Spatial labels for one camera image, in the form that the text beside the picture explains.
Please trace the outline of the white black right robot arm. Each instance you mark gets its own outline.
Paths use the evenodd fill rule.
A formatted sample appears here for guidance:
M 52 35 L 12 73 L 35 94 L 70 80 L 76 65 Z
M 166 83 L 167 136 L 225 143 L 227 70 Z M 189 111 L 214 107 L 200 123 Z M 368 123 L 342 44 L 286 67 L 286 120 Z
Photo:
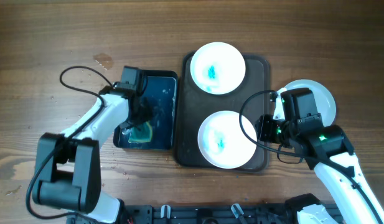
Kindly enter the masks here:
M 277 154 L 284 148 L 294 149 L 284 154 L 307 162 L 347 223 L 384 223 L 384 209 L 364 178 L 352 143 L 340 126 L 324 125 L 313 92 L 297 88 L 269 93 L 282 106 L 284 117 L 265 114 L 259 118 L 257 145 L 279 144 Z

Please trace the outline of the green yellow scrub sponge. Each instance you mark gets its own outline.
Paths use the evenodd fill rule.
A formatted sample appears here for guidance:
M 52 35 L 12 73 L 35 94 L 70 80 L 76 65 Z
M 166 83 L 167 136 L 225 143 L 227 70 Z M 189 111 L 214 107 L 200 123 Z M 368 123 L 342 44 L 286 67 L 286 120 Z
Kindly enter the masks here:
M 128 142 L 130 143 L 141 144 L 151 142 L 152 140 L 153 131 L 149 121 L 132 127 L 129 130 Z

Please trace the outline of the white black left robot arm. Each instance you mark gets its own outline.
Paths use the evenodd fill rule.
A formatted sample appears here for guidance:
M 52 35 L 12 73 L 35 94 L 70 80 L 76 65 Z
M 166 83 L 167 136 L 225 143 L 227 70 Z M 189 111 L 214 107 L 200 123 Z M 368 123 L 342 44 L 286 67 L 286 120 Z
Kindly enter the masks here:
M 59 217 L 118 223 L 123 203 L 101 188 L 100 149 L 115 128 L 133 128 L 151 117 L 146 98 L 133 90 L 106 86 L 73 126 L 59 134 L 43 134 L 27 188 L 28 212 L 45 219 L 32 209 L 36 203 L 64 210 Z

